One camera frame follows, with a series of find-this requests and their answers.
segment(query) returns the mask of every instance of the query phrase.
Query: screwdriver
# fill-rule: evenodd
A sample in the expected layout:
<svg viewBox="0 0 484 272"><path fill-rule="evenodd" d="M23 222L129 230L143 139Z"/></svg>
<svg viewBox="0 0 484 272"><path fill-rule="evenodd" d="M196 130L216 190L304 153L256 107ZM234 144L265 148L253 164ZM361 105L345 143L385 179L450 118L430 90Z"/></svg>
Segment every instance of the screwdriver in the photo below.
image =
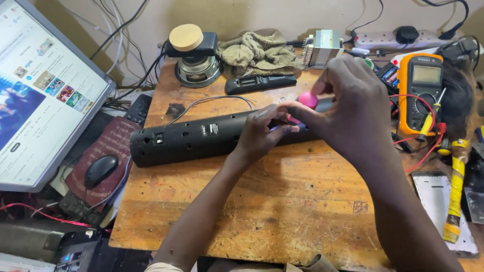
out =
<svg viewBox="0 0 484 272"><path fill-rule="evenodd" d="M442 96L444 96L446 89L447 88L444 88L444 90L442 91L442 94L440 95L439 100L437 101L437 103L435 103L432 106L432 110L434 111L435 116L437 116L437 112L440 109L440 101L442 100ZM425 140L427 138L427 133L428 133L431 125L432 125L432 113L429 112L428 115L427 115L427 118L425 118L425 122L424 122L423 127L420 131L420 134L417 136L417 138L415 138L415 140L417 142L421 142L421 143L425 142Z"/></svg>

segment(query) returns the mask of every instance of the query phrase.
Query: orange multimeter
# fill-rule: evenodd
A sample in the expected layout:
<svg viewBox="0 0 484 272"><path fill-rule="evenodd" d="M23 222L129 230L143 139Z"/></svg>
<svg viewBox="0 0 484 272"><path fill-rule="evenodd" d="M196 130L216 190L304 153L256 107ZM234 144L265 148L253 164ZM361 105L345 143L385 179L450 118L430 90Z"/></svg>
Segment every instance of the orange multimeter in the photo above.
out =
<svg viewBox="0 0 484 272"><path fill-rule="evenodd" d="M416 53L403 57L397 72L400 94L413 94L424 99L431 107L442 94L442 63L438 55ZM415 97L400 96L400 130L405 134L419 134L430 113L427 106Z"/></svg>

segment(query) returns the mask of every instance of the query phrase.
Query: wooden desk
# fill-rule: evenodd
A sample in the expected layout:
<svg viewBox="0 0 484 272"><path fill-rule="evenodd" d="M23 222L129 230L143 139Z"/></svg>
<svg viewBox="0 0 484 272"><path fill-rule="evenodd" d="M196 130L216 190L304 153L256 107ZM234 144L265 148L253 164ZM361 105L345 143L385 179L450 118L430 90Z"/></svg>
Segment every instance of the wooden desk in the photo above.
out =
<svg viewBox="0 0 484 272"><path fill-rule="evenodd" d="M208 87L189 89L177 81L174 65L175 60L166 59L146 127L168 123L174 116L167 112L181 113L195 100L224 94L223 76ZM294 100L310 89L320 73L303 72L297 75L297 86L244 96L256 100L258 108ZM180 121L248 109L240 99L218 99L191 108ZM415 165L420 157L404 155L404 167ZM133 166L109 245L157 250L170 225L224 160L225 156L150 168ZM436 168L447 170L438 161L422 169ZM484 228L481 232L472 228L476 240L484 244ZM319 252L337 269L389 268L378 242L370 194L353 166L322 140L273 148L232 191L206 255L307 264ZM461 263L468 272L478 271L484 267L484 258L462 259Z"/></svg>

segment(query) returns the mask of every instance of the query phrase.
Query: brown towel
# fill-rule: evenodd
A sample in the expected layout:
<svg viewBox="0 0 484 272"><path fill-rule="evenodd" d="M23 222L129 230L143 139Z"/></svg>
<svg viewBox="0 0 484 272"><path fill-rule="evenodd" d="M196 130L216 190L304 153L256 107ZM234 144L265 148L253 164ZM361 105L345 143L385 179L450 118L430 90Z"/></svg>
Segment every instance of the brown towel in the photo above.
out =
<svg viewBox="0 0 484 272"><path fill-rule="evenodd" d="M247 32L228 42L219 42L217 56L224 61L227 79L243 76L293 75L301 70L294 49L275 29Z"/></svg>

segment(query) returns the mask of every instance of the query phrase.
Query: soundbar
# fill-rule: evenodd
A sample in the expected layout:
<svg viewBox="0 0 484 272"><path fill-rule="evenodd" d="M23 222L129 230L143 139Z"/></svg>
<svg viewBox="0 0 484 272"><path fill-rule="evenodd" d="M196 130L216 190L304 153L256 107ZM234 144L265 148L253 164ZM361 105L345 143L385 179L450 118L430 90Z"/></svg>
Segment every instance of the soundbar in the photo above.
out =
<svg viewBox="0 0 484 272"><path fill-rule="evenodd" d="M325 112L331 98L319 99L317 112ZM130 151L138 167L171 164L231 153L237 146L247 116L257 110L227 114L133 131ZM284 136L278 146L317 140L307 126Z"/></svg>

